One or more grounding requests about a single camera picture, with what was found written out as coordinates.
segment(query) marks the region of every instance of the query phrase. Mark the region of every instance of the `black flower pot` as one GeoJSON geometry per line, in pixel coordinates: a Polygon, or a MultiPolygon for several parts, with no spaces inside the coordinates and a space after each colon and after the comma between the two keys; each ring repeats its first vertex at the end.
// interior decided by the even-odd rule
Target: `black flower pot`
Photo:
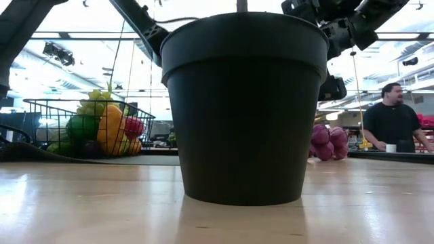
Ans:
{"type": "Polygon", "coordinates": [[[185,193],[227,205],[301,196],[328,40],[270,13],[204,18],[161,46],[185,193]]]}

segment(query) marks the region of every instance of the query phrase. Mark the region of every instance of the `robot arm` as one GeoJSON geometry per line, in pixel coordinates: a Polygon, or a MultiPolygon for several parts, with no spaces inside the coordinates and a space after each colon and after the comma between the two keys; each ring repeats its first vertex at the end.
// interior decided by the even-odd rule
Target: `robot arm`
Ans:
{"type": "MultiPolygon", "coordinates": [[[[9,89],[9,68],[42,20],[57,4],[68,0],[12,0],[0,15],[0,98],[9,89]]],[[[161,66],[159,48],[169,32],[148,15],[147,6],[136,0],[109,0],[125,21],[138,33],[146,55],[161,66]]],[[[409,0],[286,0],[284,14],[316,24],[328,36],[328,60],[356,45],[363,50],[375,42],[374,32],[409,0]]],[[[347,95],[342,78],[328,75],[319,92],[319,101],[339,100],[347,95]]]]}
{"type": "MultiPolygon", "coordinates": [[[[285,0],[284,14],[318,25],[327,35],[328,60],[356,45],[364,50],[378,36],[375,30],[395,15],[409,0],[285,0]]],[[[339,100],[347,95],[344,81],[328,74],[319,91],[319,101],[339,100]]]]}

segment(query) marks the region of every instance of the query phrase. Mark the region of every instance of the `counter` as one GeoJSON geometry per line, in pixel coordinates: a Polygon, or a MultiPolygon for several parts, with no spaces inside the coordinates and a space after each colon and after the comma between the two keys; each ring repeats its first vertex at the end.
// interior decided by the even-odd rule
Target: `counter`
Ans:
{"type": "Polygon", "coordinates": [[[184,196],[179,167],[0,163],[0,243],[431,243],[434,167],[309,159],[300,200],[184,196]]]}

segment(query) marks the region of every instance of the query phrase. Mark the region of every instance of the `wire basket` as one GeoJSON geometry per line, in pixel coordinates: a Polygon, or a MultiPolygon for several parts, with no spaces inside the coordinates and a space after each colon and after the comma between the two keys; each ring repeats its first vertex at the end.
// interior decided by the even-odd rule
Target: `wire basket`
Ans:
{"type": "Polygon", "coordinates": [[[120,101],[25,99],[30,105],[32,143],[77,159],[139,155],[146,150],[154,116],[120,101]]]}

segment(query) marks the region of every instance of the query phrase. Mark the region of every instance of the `table surface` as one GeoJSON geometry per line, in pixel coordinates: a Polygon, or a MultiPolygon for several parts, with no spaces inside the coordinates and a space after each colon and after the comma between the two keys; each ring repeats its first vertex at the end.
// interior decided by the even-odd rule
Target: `table surface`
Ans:
{"type": "Polygon", "coordinates": [[[179,167],[0,163],[0,243],[432,243],[434,166],[308,163],[302,198],[184,196],[179,167]]]}

